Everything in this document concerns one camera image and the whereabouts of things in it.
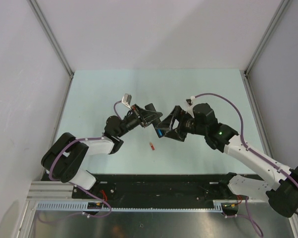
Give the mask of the black remote control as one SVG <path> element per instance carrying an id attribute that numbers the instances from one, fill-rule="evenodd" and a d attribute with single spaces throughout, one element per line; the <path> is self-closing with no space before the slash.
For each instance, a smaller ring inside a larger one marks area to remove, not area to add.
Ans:
<path id="1" fill-rule="evenodd" d="M 160 118 L 163 116 L 163 113 L 157 112 L 154 105 L 153 105 L 153 103 L 147 104 L 145 106 L 145 109 L 150 112 L 151 124 L 153 125 L 154 130 L 156 132 L 157 126 L 161 122 Z"/>

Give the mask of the blue battery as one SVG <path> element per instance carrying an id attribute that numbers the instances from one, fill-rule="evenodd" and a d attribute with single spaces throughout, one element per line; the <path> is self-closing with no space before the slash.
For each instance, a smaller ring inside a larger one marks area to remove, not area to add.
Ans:
<path id="1" fill-rule="evenodd" d="M 165 131 L 161 130 L 161 129 L 157 129 L 156 133 L 158 135 L 159 138 L 162 138 L 165 136 Z"/>

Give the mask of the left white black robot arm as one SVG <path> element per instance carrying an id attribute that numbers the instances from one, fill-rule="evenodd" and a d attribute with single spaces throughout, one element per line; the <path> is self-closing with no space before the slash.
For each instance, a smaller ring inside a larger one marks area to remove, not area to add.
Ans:
<path id="1" fill-rule="evenodd" d="M 162 116 L 163 113 L 157 112 L 152 104 L 144 109 L 134 104 L 123 119 L 110 116 L 101 137 L 76 138 L 69 132 L 62 134 L 42 157 L 41 165 L 51 181 L 71 183 L 82 188 L 89 198 L 95 198 L 100 186 L 94 175 L 81 168 L 85 157 L 116 153 L 123 145 L 123 135 L 139 125 L 146 128 Z"/>

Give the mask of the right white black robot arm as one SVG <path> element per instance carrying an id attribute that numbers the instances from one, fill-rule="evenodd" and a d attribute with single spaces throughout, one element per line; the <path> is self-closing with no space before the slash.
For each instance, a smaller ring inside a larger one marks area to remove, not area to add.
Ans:
<path id="1" fill-rule="evenodd" d="M 219 194 L 230 199 L 244 195 L 267 202 L 278 214 L 290 218 L 298 209 L 298 167 L 284 165 L 250 146 L 236 130 L 219 123 L 207 103 L 191 105 L 188 111 L 175 106 L 155 125 L 164 137 L 185 141 L 187 134 L 201 135 L 207 145 L 225 153 L 251 169 L 259 180 L 228 174 Z"/>

